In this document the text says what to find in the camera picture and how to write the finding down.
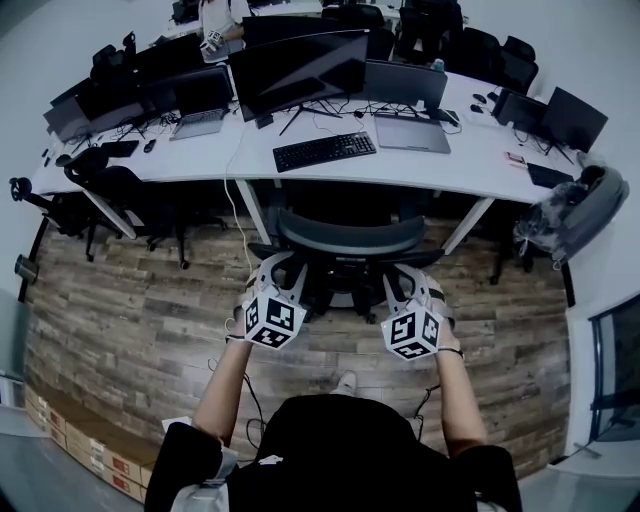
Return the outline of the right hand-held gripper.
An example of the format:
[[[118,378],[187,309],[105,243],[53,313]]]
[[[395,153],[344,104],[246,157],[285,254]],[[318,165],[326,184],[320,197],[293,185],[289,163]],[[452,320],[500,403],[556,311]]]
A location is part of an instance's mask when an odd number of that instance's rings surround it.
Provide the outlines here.
[[[430,287],[425,273],[403,265],[402,272],[412,282],[410,301],[400,284],[399,274],[386,272],[383,285],[390,313],[381,324],[386,349],[405,361],[435,355],[439,346],[441,315],[429,309]]]

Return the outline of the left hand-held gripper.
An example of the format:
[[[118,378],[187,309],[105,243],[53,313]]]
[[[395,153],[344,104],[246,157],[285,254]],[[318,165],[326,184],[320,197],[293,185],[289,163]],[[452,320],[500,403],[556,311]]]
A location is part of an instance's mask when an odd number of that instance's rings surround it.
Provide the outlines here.
[[[282,349],[298,335],[306,317],[306,310],[298,304],[308,264],[301,264],[287,297],[281,293],[273,278],[276,267],[293,255],[293,252],[279,252],[261,263],[257,288],[242,303],[246,341],[270,349]]]

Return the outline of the person's right hand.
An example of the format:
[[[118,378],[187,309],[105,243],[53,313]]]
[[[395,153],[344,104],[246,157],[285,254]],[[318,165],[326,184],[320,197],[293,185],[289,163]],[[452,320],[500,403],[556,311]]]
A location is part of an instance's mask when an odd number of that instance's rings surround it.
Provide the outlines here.
[[[444,349],[460,349],[460,342],[453,334],[455,326],[455,315],[453,309],[448,305],[441,285],[429,274],[425,275],[429,288],[431,311],[441,317],[438,334],[438,347]]]

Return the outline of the person's left hand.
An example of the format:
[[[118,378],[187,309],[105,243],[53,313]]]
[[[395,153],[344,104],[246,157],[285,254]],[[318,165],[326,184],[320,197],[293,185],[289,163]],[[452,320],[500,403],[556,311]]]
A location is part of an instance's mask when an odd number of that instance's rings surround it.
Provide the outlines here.
[[[258,277],[259,270],[256,269],[250,274],[244,292],[236,300],[233,309],[235,326],[232,328],[232,334],[246,342],[252,340],[252,335],[260,323],[259,289],[256,287]]]

